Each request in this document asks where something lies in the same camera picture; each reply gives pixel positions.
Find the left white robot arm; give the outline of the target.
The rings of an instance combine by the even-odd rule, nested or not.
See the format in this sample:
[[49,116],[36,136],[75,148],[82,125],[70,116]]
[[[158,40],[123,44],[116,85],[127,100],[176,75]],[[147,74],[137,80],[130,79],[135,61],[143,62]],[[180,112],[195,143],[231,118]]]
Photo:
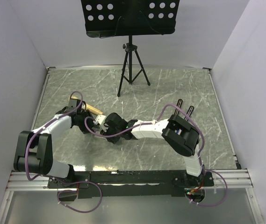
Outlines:
[[73,165],[54,160],[53,141],[73,126],[77,126],[83,134],[89,133],[94,124],[88,121],[86,126],[85,118],[91,116],[85,101],[71,98],[68,106],[46,124],[31,131],[22,131],[17,141],[14,170],[26,172],[31,181],[43,175],[58,178],[66,188],[73,186],[76,181]]

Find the black stapler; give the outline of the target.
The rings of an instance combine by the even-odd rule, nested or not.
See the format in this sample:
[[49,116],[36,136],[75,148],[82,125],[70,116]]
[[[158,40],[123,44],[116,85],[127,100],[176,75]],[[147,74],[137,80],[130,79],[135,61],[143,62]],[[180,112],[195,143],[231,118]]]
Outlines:
[[[182,99],[178,99],[176,106],[181,109],[182,105],[183,105],[183,100]],[[175,115],[179,115],[179,113],[180,113],[179,110],[175,109],[174,114]]]

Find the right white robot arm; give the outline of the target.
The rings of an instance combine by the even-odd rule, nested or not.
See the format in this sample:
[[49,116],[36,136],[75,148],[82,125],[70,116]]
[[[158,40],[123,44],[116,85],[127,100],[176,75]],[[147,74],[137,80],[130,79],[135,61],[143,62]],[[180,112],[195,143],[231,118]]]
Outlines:
[[114,144],[120,138],[126,140],[164,139],[176,153],[183,157],[188,182],[197,186],[203,181],[203,163],[199,156],[199,133],[194,126],[179,115],[173,114],[169,119],[160,121],[137,119],[126,121],[117,113],[112,113],[105,116],[99,124],[102,128],[101,134],[108,136],[107,140]]

